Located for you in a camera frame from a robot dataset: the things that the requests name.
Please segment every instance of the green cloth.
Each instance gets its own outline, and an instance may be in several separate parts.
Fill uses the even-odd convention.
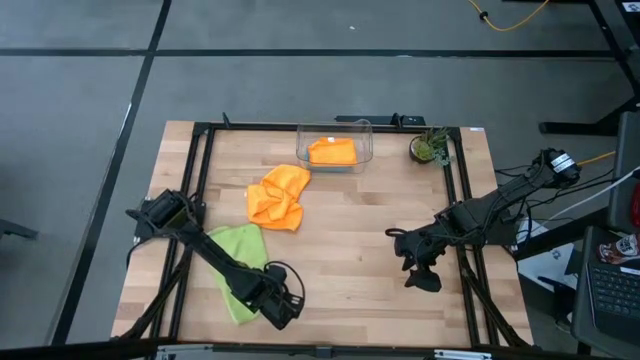
[[[238,227],[221,226],[213,229],[209,233],[209,237],[213,239],[224,251],[227,252],[235,260],[246,264],[250,268],[262,269],[269,261],[267,258],[267,249],[262,240],[262,232],[260,227],[255,224],[247,224]],[[229,308],[229,313],[233,321],[237,324],[249,322],[259,313],[252,313],[238,299],[231,295],[231,289],[227,285],[225,278],[214,268],[211,268],[220,290],[224,302]]]

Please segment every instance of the black metal frame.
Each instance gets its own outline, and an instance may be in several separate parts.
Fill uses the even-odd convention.
[[[589,4],[590,9],[594,13],[596,21],[603,30],[603,35],[608,42],[610,50],[419,50],[419,49],[158,49],[158,44],[162,36],[165,23],[171,8],[172,0],[163,0],[158,19],[155,24],[152,38],[149,46],[146,49],[130,49],[130,48],[89,48],[89,49],[76,49],[76,48],[0,48],[0,56],[45,56],[45,57],[143,57],[144,61],[138,75],[136,85],[131,97],[130,107],[124,117],[122,130],[118,136],[116,144],[114,146],[113,154],[111,156],[107,171],[103,178],[102,185],[98,192],[98,197],[94,203],[91,211],[90,220],[87,224],[85,232],[83,234],[80,252],[78,254],[77,261],[73,264],[72,273],[73,276],[68,284],[66,295],[60,305],[59,314],[54,318],[55,328],[52,333],[53,345],[65,344],[75,311],[80,301],[84,283],[87,279],[89,268],[93,260],[94,253],[97,248],[97,243],[102,231],[106,212],[109,207],[111,197],[114,192],[116,179],[118,177],[120,166],[122,164],[126,147],[133,130],[136,115],[142,101],[142,96],[147,84],[149,74],[153,61],[156,57],[181,57],[181,56],[208,56],[208,57],[224,57],[224,56],[363,56],[363,57],[421,57],[421,58],[442,58],[442,57],[455,57],[455,58],[610,58],[615,59],[623,69],[625,75],[632,83],[632,87],[635,89],[637,83],[632,74],[627,70],[628,65],[625,62],[625,55],[621,52],[617,46],[615,39],[609,30],[606,21],[602,17],[600,10],[595,4],[594,0],[575,0],[567,1],[577,4]],[[580,133],[592,134],[594,132],[610,132],[610,119],[616,119],[617,114],[621,111],[628,110],[631,107],[635,107],[636,99],[627,101],[623,106],[614,110],[611,115],[603,118],[595,124],[584,124],[587,130],[581,130]],[[576,124],[564,123],[544,123],[541,124],[541,130],[547,133],[577,133],[578,129]],[[264,124],[252,124],[243,125],[235,124],[244,129],[256,129],[256,130],[287,130],[286,126],[274,125],[273,128],[267,128]],[[464,190],[463,195],[465,198],[471,196],[470,191]],[[484,269],[481,267],[478,269],[479,274],[484,273]]]
[[[396,118],[397,118],[396,116],[388,117],[388,119],[396,119]],[[196,156],[196,151],[197,151],[198,142],[200,140],[200,136],[203,135],[205,131],[207,131],[206,145],[203,153],[202,165],[200,168],[200,176],[198,179],[197,191],[195,193],[196,199],[199,199],[199,200],[196,200],[196,202],[202,205],[202,209],[205,208],[205,204],[202,201],[202,199],[204,195],[206,177],[209,172],[209,163],[211,159],[211,153],[213,151],[213,142],[215,139],[214,138],[215,132],[217,130],[296,131],[298,127],[297,124],[232,123],[231,121],[229,121],[226,114],[223,114],[223,119],[224,119],[223,123],[195,123],[193,135],[191,138],[191,143],[189,145],[189,155],[187,156],[185,173],[183,175],[182,186],[181,186],[181,191],[185,194],[187,193],[188,184],[191,179],[191,173],[193,171],[193,163],[195,161],[195,156]],[[331,129],[339,130],[340,128],[339,125],[332,125],[332,124],[321,125],[321,126],[326,127],[327,130],[331,130]],[[403,126],[402,122],[396,123],[395,125],[382,125],[380,123],[372,124],[372,130],[374,133],[420,134],[426,128],[428,128],[428,126],[407,126],[407,125]],[[469,178],[467,176],[467,171],[466,171],[466,163],[464,162],[464,150],[462,147],[462,138],[460,136],[460,129],[459,128],[448,128],[448,129],[449,129],[449,133],[452,134],[450,138],[454,143],[456,158],[459,159],[458,167],[460,169],[460,174],[461,174],[460,182],[462,184],[462,188],[468,189],[467,192],[465,193],[466,196],[471,196]],[[448,201],[450,204],[453,204],[457,201],[457,197],[456,197],[451,165],[445,166],[443,168],[443,172],[444,172],[444,178],[445,178],[445,185],[447,188]],[[188,254],[186,254],[187,261],[190,262],[191,251],[190,249],[186,249],[185,251],[188,252]],[[163,267],[161,286],[162,284],[166,283],[167,279],[169,278],[169,275],[173,270],[176,252],[177,252],[177,246],[171,246],[171,243],[170,243],[170,246],[167,249],[167,255],[166,255],[165,263]],[[482,254],[478,254],[479,252],[480,253],[482,252],[482,250],[479,248],[476,248],[473,250],[474,259],[476,261],[476,269],[478,271],[478,278],[481,284],[484,286],[485,290],[488,291],[488,279],[487,279],[487,274],[484,267],[484,259],[482,257]],[[463,261],[462,260],[463,258],[466,259],[467,255],[466,255],[466,250],[464,246],[459,246],[456,248],[456,255],[459,262]],[[186,291],[187,291],[186,285],[187,285],[188,276],[189,276],[189,264],[187,264],[186,271],[184,272],[183,278],[180,280],[180,283],[176,290],[176,301],[175,301],[173,312],[171,314],[171,320],[170,320],[171,326],[169,330],[169,338],[174,339],[175,341],[177,341],[177,337],[178,337],[182,307],[184,304],[184,298],[186,296]],[[475,305],[473,302],[473,293],[472,293],[472,289],[469,287],[469,284],[462,279],[462,275],[460,277],[460,280],[462,285],[462,295],[463,295],[464,305],[465,305],[470,344],[472,347],[476,347],[478,345],[481,345],[481,342],[480,342],[480,334],[479,334],[478,325],[477,325],[477,319],[476,319],[475,310],[474,310]],[[156,327],[152,326],[152,332],[150,333],[150,338],[157,338],[159,336],[159,324],[162,321],[162,316],[163,316],[162,311],[160,311],[153,323],[154,325],[155,324],[158,324],[158,325],[156,325]],[[498,345],[498,337],[497,337],[497,331],[495,329],[495,326],[489,320],[487,320],[487,322],[489,326],[488,329],[490,331],[489,333],[490,343],[491,345]],[[284,353],[284,354],[302,354],[302,353],[308,354],[308,351],[310,349],[307,346],[300,347],[297,345],[264,345],[264,344],[259,345],[257,347],[251,344],[243,344],[241,348],[247,352],[258,351],[258,349],[260,351],[268,349],[268,352],[277,352],[277,353]],[[342,355],[343,353],[350,353],[350,354],[357,353],[361,355],[379,355],[383,350],[391,351],[391,353],[393,353],[394,355],[405,355],[405,354],[410,356],[416,355],[416,352],[413,349],[411,351],[405,352],[405,351],[400,351],[400,349],[397,349],[394,347],[390,347],[386,349],[386,348],[379,348],[379,347],[361,347],[361,346],[354,346],[354,347],[314,346],[312,347],[312,349],[315,349],[314,355],[321,356],[321,357],[322,357],[322,354],[325,352],[328,352],[333,356]],[[431,350],[425,348],[424,350],[418,350],[418,351],[422,351],[422,354],[424,354],[425,352],[429,352]]]

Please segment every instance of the wooden tabletop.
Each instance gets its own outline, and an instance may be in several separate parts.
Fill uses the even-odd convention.
[[[192,122],[167,122],[149,196],[180,187],[192,128]],[[461,132],[472,192],[482,196],[496,188],[486,136],[479,128]],[[469,346],[455,250],[449,248],[439,257],[434,269],[442,290],[428,293],[403,286],[407,273],[401,271],[402,259],[394,255],[393,240],[384,235],[390,227],[413,229],[431,223],[433,215],[448,205],[442,169],[409,159],[413,136],[374,134],[374,157],[364,172],[312,174],[300,197],[304,216],[297,232],[262,230],[269,259],[290,264],[305,283],[307,299],[299,319],[282,331],[263,317],[235,325],[209,265],[194,256],[179,338],[292,345]],[[203,148],[200,144],[196,164]],[[295,148],[295,132],[216,131],[204,197],[205,229],[246,224],[247,186],[258,183],[277,165],[297,164]],[[455,160],[452,168],[461,199]],[[197,174],[196,169],[191,189]],[[166,240],[155,240],[134,252],[113,335],[128,330],[155,296],[166,248]],[[498,246],[486,246],[484,255],[493,300],[518,334],[531,342],[515,263]],[[287,285],[299,294],[293,276]],[[168,332],[172,308],[170,299],[162,334]],[[479,302],[476,310],[481,338],[486,341]]]

